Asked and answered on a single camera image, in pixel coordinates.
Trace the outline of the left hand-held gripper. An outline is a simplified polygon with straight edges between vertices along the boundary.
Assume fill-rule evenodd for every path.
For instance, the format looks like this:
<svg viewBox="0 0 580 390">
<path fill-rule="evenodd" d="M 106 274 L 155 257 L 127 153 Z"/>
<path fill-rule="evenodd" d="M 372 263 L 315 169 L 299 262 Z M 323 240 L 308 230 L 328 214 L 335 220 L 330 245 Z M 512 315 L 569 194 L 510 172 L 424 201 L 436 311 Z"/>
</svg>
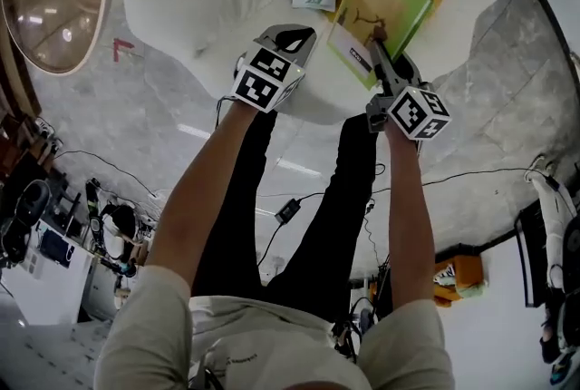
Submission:
<svg viewBox="0 0 580 390">
<path fill-rule="evenodd" d="M 268 27 L 238 58 L 230 97 L 260 112 L 274 110 L 304 79 L 315 43 L 316 32 L 310 26 Z"/>
</svg>

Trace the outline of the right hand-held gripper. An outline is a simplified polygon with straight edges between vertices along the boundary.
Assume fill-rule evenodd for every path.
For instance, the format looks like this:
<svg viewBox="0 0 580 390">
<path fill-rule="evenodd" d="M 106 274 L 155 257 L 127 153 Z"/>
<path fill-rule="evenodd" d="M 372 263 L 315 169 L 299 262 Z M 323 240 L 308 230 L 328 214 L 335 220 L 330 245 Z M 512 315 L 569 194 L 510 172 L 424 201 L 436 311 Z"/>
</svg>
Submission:
<svg viewBox="0 0 580 390">
<path fill-rule="evenodd" d="M 386 122 L 392 122 L 410 140 L 432 140 L 451 122 L 450 113 L 406 54 L 391 60 L 386 38 L 386 30 L 374 26 L 369 53 L 382 91 L 366 105 L 369 130 L 381 132 Z"/>
</svg>

